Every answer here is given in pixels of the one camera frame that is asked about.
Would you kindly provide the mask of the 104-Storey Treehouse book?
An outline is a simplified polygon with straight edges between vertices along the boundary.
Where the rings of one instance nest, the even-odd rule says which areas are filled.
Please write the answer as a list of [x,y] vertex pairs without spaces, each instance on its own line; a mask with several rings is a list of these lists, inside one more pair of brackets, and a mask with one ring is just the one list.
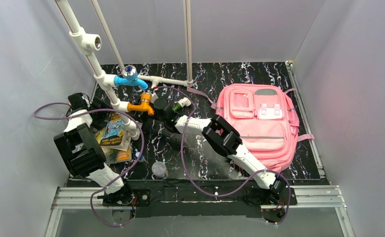
[[95,135],[102,148],[128,149],[129,138],[125,132],[125,124],[118,113],[112,113],[107,125]]

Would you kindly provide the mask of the pink student backpack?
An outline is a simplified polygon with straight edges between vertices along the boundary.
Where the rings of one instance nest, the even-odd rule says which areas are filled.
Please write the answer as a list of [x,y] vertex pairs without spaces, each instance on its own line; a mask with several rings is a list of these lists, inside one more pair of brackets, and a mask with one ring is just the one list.
[[267,169],[281,172],[293,161],[299,117],[288,91],[266,84],[235,83],[222,89],[212,108],[240,134],[244,145]]

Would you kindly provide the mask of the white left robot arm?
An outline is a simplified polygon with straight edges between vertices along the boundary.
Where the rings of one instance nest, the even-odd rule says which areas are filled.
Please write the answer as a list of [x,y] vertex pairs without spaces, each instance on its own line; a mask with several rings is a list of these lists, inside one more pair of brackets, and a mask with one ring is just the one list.
[[106,155],[93,129],[105,125],[111,108],[91,103],[83,93],[68,96],[70,113],[65,130],[54,137],[54,143],[72,176],[88,178],[105,188],[102,199],[108,204],[129,205],[133,193],[123,179],[106,164]]

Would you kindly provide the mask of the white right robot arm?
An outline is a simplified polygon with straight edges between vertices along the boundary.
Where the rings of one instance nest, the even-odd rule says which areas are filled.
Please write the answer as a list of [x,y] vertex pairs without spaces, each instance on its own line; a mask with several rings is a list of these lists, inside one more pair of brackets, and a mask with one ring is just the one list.
[[244,145],[239,132],[222,116],[212,118],[194,118],[191,115],[181,115],[175,112],[167,99],[158,98],[150,105],[154,111],[133,112],[134,119],[145,123],[157,120],[171,133],[202,135],[211,148],[220,156],[233,160],[244,169],[257,185],[265,190],[268,201],[280,199],[287,187],[287,181],[279,174],[268,170]]

